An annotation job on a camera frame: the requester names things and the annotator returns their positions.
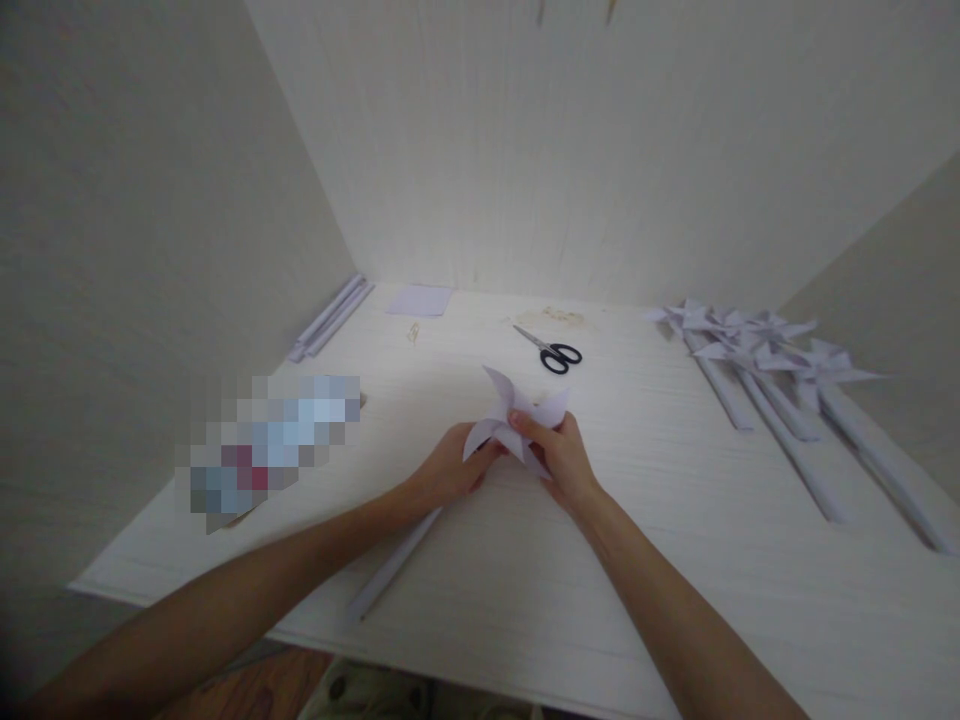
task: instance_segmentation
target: tabletop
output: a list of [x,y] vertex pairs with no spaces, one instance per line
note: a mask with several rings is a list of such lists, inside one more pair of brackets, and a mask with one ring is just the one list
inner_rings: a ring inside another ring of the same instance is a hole
[[[819,418],[824,439],[803,451],[851,508],[845,525],[823,518],[749,401],[757,430],[730,425],[684,344],[643,308],[456,292],[441,317],[388,315],[399,287],[378,286],[316,358],[276,371],[359,375],[354,446],[209,536],[182,532],[168,485],[71,588],[148,605],[374,497],[451,424],[484,415],[485,364],[534,401],[571,389],[601,483],[811,716],[960,716],[960,559],[924,547]],[[513,324],[583,362],[553,375]],[[594,717],[678,717],[590,547],[519,462],[498,461],[447,508],[367,620],[349,624],[347,604],[400,540],[270,637]]]

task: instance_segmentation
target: square paper sheet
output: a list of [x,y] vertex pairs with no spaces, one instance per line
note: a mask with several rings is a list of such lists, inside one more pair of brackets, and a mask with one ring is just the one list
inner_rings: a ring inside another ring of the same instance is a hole
[[390,303],[387,312],[391,315],[414,317],[439,317],[447,309],[453,288],[408,285]]

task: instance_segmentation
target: white wall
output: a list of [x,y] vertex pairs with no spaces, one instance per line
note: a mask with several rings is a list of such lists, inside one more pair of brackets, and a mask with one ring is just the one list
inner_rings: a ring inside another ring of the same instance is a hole
[[960,505],[960,154],[791,298],[887,380],[850,395]]
[[778,306],[960,147],[960,15],[247,0],[357,266]]
[[272,372],[353,264],[242,0],[0,20],[0,639],[24,690],[126,616],[59,588],[170,479],[188,380]]

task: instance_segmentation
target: person's right hand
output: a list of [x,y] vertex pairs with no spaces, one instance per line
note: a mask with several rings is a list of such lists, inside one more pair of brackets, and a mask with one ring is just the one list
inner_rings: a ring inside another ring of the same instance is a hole
[[602,492],[572,413],[563,416],[556,430],[519,410],[510,411],[509,420],[514,430],[533,440],[531,450],[553,475],[553,479],[540,478],[540,482],[564,510],[574,515],[584,502]]

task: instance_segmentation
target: scissors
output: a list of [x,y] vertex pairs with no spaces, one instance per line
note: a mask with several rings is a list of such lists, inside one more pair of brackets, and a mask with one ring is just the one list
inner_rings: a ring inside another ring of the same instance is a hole
[[[514,325],[513,327],[518,333],[540,348],[540,362],[542,362],[543,366],[552,373],[556,373],[557,375],[565,375],[570,369],[571,365],[576,365],[583,360],[583,355],[575,347],[563,345],[562,343],[553,343],[552,345],[547,345],[543,340],[538,337],[534,337],[519,325]],[[574,354],[568,355],[564,352],[564,350],[569,350]],[[552,360],[554,363],[556,363],[556,366],[551,365],[549,362],[547,362],[548,360]]]

